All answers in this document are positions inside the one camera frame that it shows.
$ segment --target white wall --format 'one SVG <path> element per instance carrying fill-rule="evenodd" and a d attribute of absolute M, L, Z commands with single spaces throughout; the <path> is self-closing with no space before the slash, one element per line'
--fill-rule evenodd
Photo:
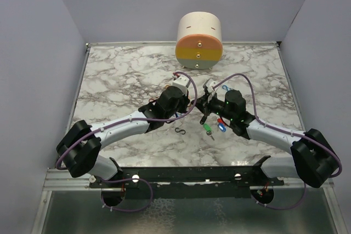
<path fill-rule="evenodd" d="M 224 41 L 281 41 L 304 0 L 64 0 L 87 42 L 175 41 L 180 18 L 219 17 Z"/>
<path fill-rule="evenodd" d="M 351 0 L 306 0 L 281 50 L 304 123 L 341 158 L 336 194 L 351 232 Z"/>
<path fill-rule="evenodd" d="M 0 233 L 30 233 L 85 46 L 62 0 L 0 7 Z"/>

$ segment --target cylindrical container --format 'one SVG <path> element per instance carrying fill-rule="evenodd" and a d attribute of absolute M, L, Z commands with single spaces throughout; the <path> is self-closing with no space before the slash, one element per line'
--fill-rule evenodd
<path fill-rule="evenodd" d="M 208 69 L 222 56 L 219 19 L 208 12 L 192 12 L 179 22 L 175 56 L 191 69 Z"/>

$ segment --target marble surface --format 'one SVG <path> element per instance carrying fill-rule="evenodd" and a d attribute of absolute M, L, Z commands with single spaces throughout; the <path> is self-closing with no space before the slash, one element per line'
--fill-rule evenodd
<path fill-rule="evenodd" d="M 181 69 L 174 46 L 92 47 L 77 99 L 73 122 L 85 119 L 99 123 L 124 117 L 161 94 L 172 81 L 172 72 L 182 70 L 195 81 L 199 95 L 208 78 L 221 81 L 241 72 L 251 80 L 261 119 L 291 129 L 301 129 L 293 97 L 275 45 L 225 45 L 222 59 L 211 70 Z M 245 79 L 235 77 L 227 86 L 239 90 L 253 113 L 250 89 Z M 190 87 L 193 99 L 194 89 Z M 224 99 L 225 90 L 218 89 Z M 100 154 L 113 157 L 121 166 L 205 166 L 250 165 L 265 155 L 288 156 L 273 146 L 246 140 L 231 130 L 217 127 L 217 117 L 209 116 L 213 141 L 194 109 L 184 119 L 165 124 L 153 132 L 125 138 L 104 148 Z M 185 135 L 174 131 L 186 130 Z"/>

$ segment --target glass panel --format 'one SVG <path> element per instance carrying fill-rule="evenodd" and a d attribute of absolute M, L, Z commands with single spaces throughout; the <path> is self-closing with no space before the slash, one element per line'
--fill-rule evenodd
<path fill-rule="evenodd" d="M 301 189 L 277 189 L 272 205 L 286 206 Z M 124 208 L 144 201 L 124 201 Z M 156 199 L 139 213 L 101 208 L 99 192 L 53 192 L 43 233 L 336 233 L 323 189 L 308 189 L 296 209 L 276 211 L 251 199 Z"/>

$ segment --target purple cable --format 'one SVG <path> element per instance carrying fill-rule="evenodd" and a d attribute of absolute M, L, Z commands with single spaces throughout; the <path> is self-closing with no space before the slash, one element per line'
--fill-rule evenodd
<path fill-rule="evenodd" d="M 135 179 L 135 178 L 127 178 L 127 179 L 121 179 L 121 180 L 114 180 L 114 181 L 108 181 L 108 180 L 104 180 L 104 179 L 101 179 L 103 182 L 107 182 L 107 183 L 122 183 L 122 182 L 126 182 L 126 181 L 132 181 L 132 180 L 140 180 L 144 183 L 146 183 L 150 189 L 150 199 L 148 201 L 148 203 L 141 207 L 141 208 L 137 208 L 137 209 L 123 209 L 123 208 L 116 208 L 116 207 L 109 207 L 105 204 L 105 201 L 103 199 L 103 196 L 101 196 L 101 201 L 102 203 L 104 204 L 105 207 L 108 207 L 109 209 L 112 209 L 112 210 L 115 210 L 115 211 L 120 211 L 120 212 L 139 212 L 139 211 L 142 211 L 144 210 L 145 208 L 147 208 L 151 202 L 152 202 L 152 199 L 154 197 L 154 192 L 152 190 L 152 187 L 150 185 L 149 182 L 147 182 L 145 179 L 142 179 L 142 178 L 138 178 L 138 179 Z"/>
<path fill-rule="evenodd" d="M 150 121 L 150 122 L 170 122 L 170 121 L 176 121 L 176 120 L 179 120 L 179 119 L 182 119 L 184 118 L 185 116 L 187 116 L 195 107 L 196 105 L 196 101 L 197 101 L 197 89 L 196 89 L 196 84 L 195 82 L 193 81 L 193 79 L 186 73 L 184 72 L 180 72 L 180 71 L 177 71 L 174 73 L 175 74 L 181 74 L 181 75 L 184 75 L 186 76 L 189 81 L 191 82 L 191 84 L 193 85 L 194 87 L 194 92 L 195 92 L 195 98 L 194 98 L 194 103 L 193 105 L 189 108 L 189 110 L 181 115 L 181 116 L 178 116 L 176 118 L 172 118 L 172 119 L 152 119 L 152 118 L 132 118 L 131 120 L 130 119 L 125 119 L 125 120 L 121 120 L 121 121 L 118 121 L 118 122 L 115 122 L 115 123 L 111 123 L 109 125 L 106 125 L 104 126 L 103 128 L 104 129 L 108 129 L 108 128 L 111 128 L 111 127 L 114 127 L 116 125 L 119 125 L 119 124 L 122 124 L 122 123 L 126 123 L 126 122 L 132 122 L 132 121 Z M 80 139 L 78 139 L 74 144 L 72 144 L 61 156 L 60 158 L 57 160 L 56 162 L 56 169 L 58 170 L 67 170 L 67 168 L 64 168 L 64 167 L 61 167 L 61 163 L 63 161 L 63 159 L 68 155 L 68 153 L 74 149 L 81 141 L 85 140 L 86 138 L 92 136 L 93 134 L 97 133 L 100 131 L 100 128 L 96 129 L 96 130 L 93 130 L 91 131 L 90 133 L 86 134 L 85 136 L 81 137 Z"/>
<path fill-rule="evenodd" d="M 250 89 L 251 89 L 251 94 L 252 94 L 252 105 L 253 105 L 253 112 L 254 112 L 254 117 L 255 119 L 257 120 L 257 122 L 259 122 L 261 125 L 265 125 L 266 127 L 272 129 L 272 130 L 275 130 L 275 131 L 278 131 L 278 132 L 281 132 L 281 133 L 284 133 L 284 134 L 291 134 L 290 131 L 287 131 L 287 130 L 284 130 L 284 129 L 281 129 L 281 128 L 277 128 L 277 127 L 274 127 L 270 124 L 266 124 L 265 122 L 261 121 L 259 118 L 258 118 L 258 115 L 257 115 L 257 109 L 256 109 L 256 101 L 255 101 L 255 98 L 254 98 L 254 92 L 253 92 L 253 86 L 252 86 L 252 83 L 250 82 L 250 80 L 248 79 L 248 77 L 242 73 L 236 73 L 236 74 L 233 74 L 233 75 L 230 75 L 229 77 L 225 78 L 224 80 L 222 80 L 220 83 L 218 83 L 217 85 L 214 86 L 214 88 L 217 88 L 218 86 L 222 85 L 224 82 L 228 81 L 229 79 L 235 77 L 235 76 L 242 76 L 244 77 L 247 82 L 248 82 L 248 85 L 250 86 Z M 314 143 L 316 146 L 322 148 L 324 151 L 326 151 L 329 155 L 331 155 L 335 160 L 336 162 L 338 163 L 338 171 L 334 174 L 334 175 L 331 175 L 330 177 L 331 178 L 334 178 L 338 175 L 340 175 L 341 171 L 342 171 L 342 165 L 341 165 L 341 161 L 339 159 L 339 157 L 334 154 L 331 150 L 329 150 L 327 147 L 325 147 L 324 145 L 322 145 L 321 143 L 313 140 L 312 138 L 310 137 L 307 137 L 303 134 L 298 134 L 298 133 L 292 133 L 292 135 L 294 136 L 297 136 L 297 137 L 300 137 L 300 138 L 303 138 L 303 139 L 306 139 L 312 143 Z M 301 199 L 295 204 L 295 205 L 292 205 L 290 207 L 286 207 L 286 208 L 277 208 L 277 207 L 271 207 L 271 206 L 268 206 L 266 204 L 262 204 L 262 203 L 259 203 L 259 205 L 261 206 L 264 206 L 266 208 L 271 208 L 271 209 L 275 209 L 275 210 L 288 210 L 288 209 L 293 209 L 295 207 L 297 207 L 298 205 L 300 205 L 302 203 L 302 201 L 304 200 L 306 196 L 306 183 L 304 183 L 304 192 L 303 192 L 303 195 L 301 197 Z"/>
<path fill-rule="evenodd" d="M 247 78 L 246 75 L 242 74 L 242 73 L 236 73 L 236 74 L 233 74 L 233 75 L 230 75 L 229 77 L 225 78 L 223 81 L 221 81 L 220 83 L 218 83 L 216 86 L 214 86 L 214 88 L 220 86 L 221 84 L 223 84 L 224 82 L 226 82 L 227 80 L 235 77 L 235 76 L 242 76 L 244 77 L 247 82 L 248 82 L 248 85 L 250 86 L 250 89 L 251 89 L 251 94 L 252 94 L 252 105 L 253 105 L 253 112 L 254 112 L 254 117 L 255 119 L 257 120 L 257 122 L 259 122 L 261 125 L 265 125 L 266 127 L 272 129 L 272 130 L 275 130 L 275 131 L 278 131 L 278 132 L 281 132 L 281 133 L 284 133 L 284 134 L 288 134 L 288 135 L 291 135 L 291 132 L 288 131 L 288 130 L 284 130 L 284 129 L 281 129 L 281 128 L 277 128 L 277 127 L 274 127 L 270 124 L 267 124 L 263 121 L 261 121 L 259 118 L 258 118 L 258 115 L 257 115 L 257 109 L 256 109 L 256 101 L 255 101 L 255 98 L 254 98 L 254 92 L 253 92 L 253 86 L 252 86 L 252 83 L 250 82 L 250 80 Z M 331 155 L 335 161 L 338 163 L 338 171 L 334 174 L 334 175 L 331 175 L 330 177 L 331 178 L 334 178 L 338 175 L 341 174 L 341 171 L 342 171 L 342 165 L 341 165 L 341 161 L 340 159 L 338 158 L 338 156 L 336 154 L 334 154 L 331 150 L 329 150 L 327 147 L 325 147 L 324 145 L 322 145 L 321 143 L 313 140 L 312 138 L 310 137 L 307 137 L 303 134 L 298 134 L 298 133 L 292 133 L 293 136 L 297 136 L 297 137 L 300 137 L 300 138 L 303 138 L 303 139 L 306 139 L 307 141 L 310 141 L 312 142 L 313 144 L 315 144 L 316 146 L 322 148 L 324 151 L 326 151 L 329 155 Z"/>

